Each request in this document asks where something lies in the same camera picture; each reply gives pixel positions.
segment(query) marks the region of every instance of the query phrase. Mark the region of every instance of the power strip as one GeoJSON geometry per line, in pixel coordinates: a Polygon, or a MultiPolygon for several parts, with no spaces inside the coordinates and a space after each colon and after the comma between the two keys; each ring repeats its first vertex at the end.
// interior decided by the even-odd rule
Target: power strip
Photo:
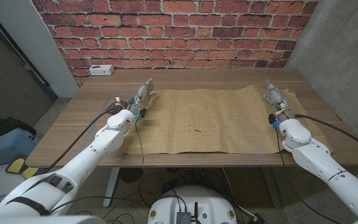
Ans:
{"type": "Polygon", "coordinates": [[[91,75],[111,75],[114,67],[112,65],[92,65],[89,71],[91,75]]]}

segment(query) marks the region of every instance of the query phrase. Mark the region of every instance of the paper sheet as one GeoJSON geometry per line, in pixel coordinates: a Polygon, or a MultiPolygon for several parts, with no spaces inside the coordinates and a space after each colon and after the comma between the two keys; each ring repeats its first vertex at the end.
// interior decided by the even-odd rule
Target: paper sheet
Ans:
{"type": "MultiPolygon", "coordinates": [[[[306,114],[294,92],[283,92],[294,114],[306,114]]],[[[253,85],[240,90],[158,91],[145,118],[137,122],[143,153],[276,153],[277,135],[268,122],[272,107],[262,97],[267,93],[253,85]]],[[[316,124],[308,119],[300,121],[315,139],[333,149],[316,124]]],[[[133,125],[121,150],[141,154],[139,136],[133,125]]]]}

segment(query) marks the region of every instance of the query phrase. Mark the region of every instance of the table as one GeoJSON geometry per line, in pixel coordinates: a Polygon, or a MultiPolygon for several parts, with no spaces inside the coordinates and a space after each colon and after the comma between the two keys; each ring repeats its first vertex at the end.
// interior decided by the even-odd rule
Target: table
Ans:
{"type": "MultiPolygon", "coordinates": [[[[236,90],[249,85],[265,88],[265,80],[268,78],[279,89],[289,88],[295,91],[308,115],[350,132],[318,93],[312,89],[298,71],[292,68],[116,70],[111,76],[89,77],[87,79],[27,158],[26,164],[31,167],[48,167],[101,112],[102,107],[108,106],[105,105],[106,98],[111,92],[136,92],[138,87],[149,78],[154,79],[154,91],[200,88],[236,90]]],[[[98,129],[106,124],[107,119],[108,116],[106,115],[98,121],[94,130],[91,130],[93,131],[91,138],[98,129]]],[[[358,143],[327,126],[318,125],[335,147],[332,157],[343,166],[358,166],[358,143]]],[[[86,134],[57,164],[57,167],[64,166],[70,159],[74,158],[85,139],[86,134]]],[[[287,166],[296,165],[289,153],[283,153],[283,159],[287,166]]],[[[142,167],[142,155],[124,154],[121,150],[117,150],[107,155],[99,165],[103,167],[142,167]]],[[[279,154],[211,152],[144,155],[144,167],[280,167],[282,165],[279,154]]],[[[114,179],[117,176],[118,169],[113,170],[115,171],[111,175],[114,179]]]]}

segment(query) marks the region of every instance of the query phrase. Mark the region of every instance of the red brick wall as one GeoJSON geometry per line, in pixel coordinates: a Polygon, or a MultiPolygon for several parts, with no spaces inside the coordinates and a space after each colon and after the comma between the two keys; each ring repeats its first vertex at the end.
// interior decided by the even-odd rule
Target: red brick wall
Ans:
{"type": "Polygon", "coordinates": [[[283,67],[316,1],[35,2],[77,83],[116,68],[283,67]]]}

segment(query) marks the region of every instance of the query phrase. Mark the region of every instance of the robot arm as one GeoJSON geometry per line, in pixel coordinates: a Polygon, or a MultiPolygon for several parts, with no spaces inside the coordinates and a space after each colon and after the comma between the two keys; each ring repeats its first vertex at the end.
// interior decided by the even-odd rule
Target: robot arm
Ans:
{"type": "Polygon", "coordinates": [[[287,99],[273,83],[267,80],[269,96],[264,98],[273,106],[276,124],[285,136],[284,148],[292,153],[295,162],[320,178],[358,216],[358,178],[339,165],[329,149],[313,139],[307,130],[290,113],[287,99]]]}
{"type": "Polygon", "coordinates": [[[71,204],[63,204],[75,198],[80,186],[106,155],[121,147],[130,125],[142,117],[141,112],[156,95],[151,94],[152,90],[150,79],[139,88],[132,103],[111,116],[94,141],[64,167],[34,176],[17,186],[0,203],[0,217],[66,214],[71,204]]]}

